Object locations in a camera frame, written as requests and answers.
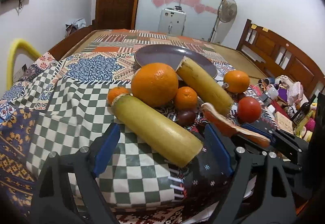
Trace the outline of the red tomato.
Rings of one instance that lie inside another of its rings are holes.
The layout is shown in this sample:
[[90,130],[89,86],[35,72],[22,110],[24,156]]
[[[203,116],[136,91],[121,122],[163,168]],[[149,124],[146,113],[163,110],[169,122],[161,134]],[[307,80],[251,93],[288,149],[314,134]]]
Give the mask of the red tomato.
[[250,96],[243,97],[237,106],[237,118],[241,123],[253,123],[261,115],[261,106],[259,102]]

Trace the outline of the small mandarin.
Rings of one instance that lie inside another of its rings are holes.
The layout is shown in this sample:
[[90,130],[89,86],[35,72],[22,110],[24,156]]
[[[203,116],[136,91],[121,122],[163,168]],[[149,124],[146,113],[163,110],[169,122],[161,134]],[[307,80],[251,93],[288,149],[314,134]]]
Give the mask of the small mandarin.
[[197,106],[198,95],[191,87],[181,87],[178,89],[173,104],[179,111],[192,111]]
[[129,90],[125,87],[114,87],[107,93],[107,101],[109,105],[112,105],[114,99],[122,94],[129,94]]

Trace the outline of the pile of toys and clutter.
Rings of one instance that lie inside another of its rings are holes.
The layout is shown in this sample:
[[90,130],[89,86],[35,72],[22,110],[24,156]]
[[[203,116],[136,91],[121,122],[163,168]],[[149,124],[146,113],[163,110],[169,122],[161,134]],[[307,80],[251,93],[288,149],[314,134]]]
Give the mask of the pile of toys and clutter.
[[312,101],[310,110],[306,114],[309,119],[298,134],[300,138],[309,143],[315,128],[317,99],[305,97],[305,95],[302,93],[302,83],[293,82],[288,76],[278,76],[275,78],[274,84],[267,84],[266,80],[271,80],[271,78],[265,78],[265,80],[260,79],[258,83],[251,88],[259,96],[261,96],[265,91],[268,92],[269,96],[271,96],[271,92],[268,91],[268,87],[275,87],[275,89],[278,91],[278,96],[274,99],[274,101],[280,106],[281,109],[284,110],[283,115],[287,115],[288,118],[293,119],[294,115],[297,114],[300,107],[302,107],[304,103],[308,102],[309,100]]

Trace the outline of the large orange with sticker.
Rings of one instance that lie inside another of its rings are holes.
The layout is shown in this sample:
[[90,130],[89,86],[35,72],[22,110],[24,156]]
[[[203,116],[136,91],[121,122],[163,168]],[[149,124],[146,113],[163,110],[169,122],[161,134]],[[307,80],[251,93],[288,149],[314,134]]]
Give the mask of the large orange with sticker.
[[249,76],[240,70],[231,70],[224,75],[223,88],[231,93],[239,94],[247,90],[250,84]]

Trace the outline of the dark purple passion fruit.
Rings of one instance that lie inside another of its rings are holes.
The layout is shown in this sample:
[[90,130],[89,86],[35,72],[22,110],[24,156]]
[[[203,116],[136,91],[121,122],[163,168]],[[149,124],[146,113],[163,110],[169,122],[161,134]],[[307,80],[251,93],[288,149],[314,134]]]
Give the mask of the dark purple passion fruit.
[[196,113],[193,111],[180,111],[177,113],[175,122],[182,126],[188,127],[191,126],[196,120]]

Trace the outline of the patchwork patterned cloth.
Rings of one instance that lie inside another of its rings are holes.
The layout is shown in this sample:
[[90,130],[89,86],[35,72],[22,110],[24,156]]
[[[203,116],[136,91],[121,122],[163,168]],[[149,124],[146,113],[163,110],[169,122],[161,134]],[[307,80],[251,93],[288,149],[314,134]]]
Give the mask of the patchwork patterned cloth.
[[[116,47],[62,61],[45,53],[1,97],[1,199],[23,220],[29,219],[33,188],[48,154],[73,154],[116,121],[107,93],[130,87],[139,68],[134,56],[132,48]],[[126,126],[97,182],[121,223],[198,221],[228,186],[207,146],[196,162],[179,169]]]

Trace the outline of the dark purple plate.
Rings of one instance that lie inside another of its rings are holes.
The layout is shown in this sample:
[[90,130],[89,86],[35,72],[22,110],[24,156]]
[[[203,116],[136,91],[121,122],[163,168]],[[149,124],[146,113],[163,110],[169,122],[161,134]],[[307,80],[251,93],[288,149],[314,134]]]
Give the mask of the dark purple plate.
[[184,56],[194,60],[207,73],[209,73],[212,78],[217,76],[217,69],[209,59],[198,52],[179,46],[165,44],[147,45],[140,48],[135,53],[134,58],[141,67],[150,63],[159,62],[169,65],[176,70]]

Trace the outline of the standing electric fan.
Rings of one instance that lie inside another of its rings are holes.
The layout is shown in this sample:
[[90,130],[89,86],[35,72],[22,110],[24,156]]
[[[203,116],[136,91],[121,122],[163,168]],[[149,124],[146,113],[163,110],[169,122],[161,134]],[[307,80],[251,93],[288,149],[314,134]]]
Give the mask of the standing electric fan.
[[217,10],[217,19],[214,23],[209,42],[221,44],[229,33],[237,16],[237,3],[235,0],[223,0]]

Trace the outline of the white suitcase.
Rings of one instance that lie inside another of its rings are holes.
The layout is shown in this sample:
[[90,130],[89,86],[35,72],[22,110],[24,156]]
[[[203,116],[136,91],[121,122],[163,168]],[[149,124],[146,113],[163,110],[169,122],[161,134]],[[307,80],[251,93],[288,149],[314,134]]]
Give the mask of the white suitcase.
[[158,32],[170,35],[182,35],[186,13],[182,10],[164,8],[161,10]]

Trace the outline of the striped patchwork bed blanket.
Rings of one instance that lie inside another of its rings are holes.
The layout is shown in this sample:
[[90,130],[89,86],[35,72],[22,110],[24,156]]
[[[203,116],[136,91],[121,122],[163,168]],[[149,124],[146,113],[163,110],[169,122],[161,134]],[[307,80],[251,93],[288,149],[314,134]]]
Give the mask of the striped patchwork bed blanket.
[[172,36],[143,30],[104,30],[97,31],[81,49],[82,52],[135,53],[147,45],[173,45],[200,53],[212,58],[216,52],[213,46],[185,36]]

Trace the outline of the clothes pile by door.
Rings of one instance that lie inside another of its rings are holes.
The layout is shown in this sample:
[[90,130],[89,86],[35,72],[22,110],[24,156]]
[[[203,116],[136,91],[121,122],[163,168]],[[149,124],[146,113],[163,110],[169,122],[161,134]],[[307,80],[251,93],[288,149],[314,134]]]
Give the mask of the clothes pile by door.
[[66,33],[65,37],[73,34],[74,32],[85,28],[87,26],[86,20],[84,18],[78,18],[78,19],[71,19],[67,23],[65,23],[66,26]]

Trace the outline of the wooden bed frame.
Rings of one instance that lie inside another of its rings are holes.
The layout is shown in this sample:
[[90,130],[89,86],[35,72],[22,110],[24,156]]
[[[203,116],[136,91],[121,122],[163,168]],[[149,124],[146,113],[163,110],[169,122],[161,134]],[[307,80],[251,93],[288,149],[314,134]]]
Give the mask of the wooden bed frame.
[[[60,60],[81,51],[96,32],[92,25],[82,28],[56,44],[49,52],[56,60]],[[242,55],[245,62],[252,63],[264,74],[274,77],[285,75],[301,82],[307,97],[318,91],[324,92],[324,73],[306,53],[277,33],[257,26],[249,19],[236,49],[208,44],[218,53]]]

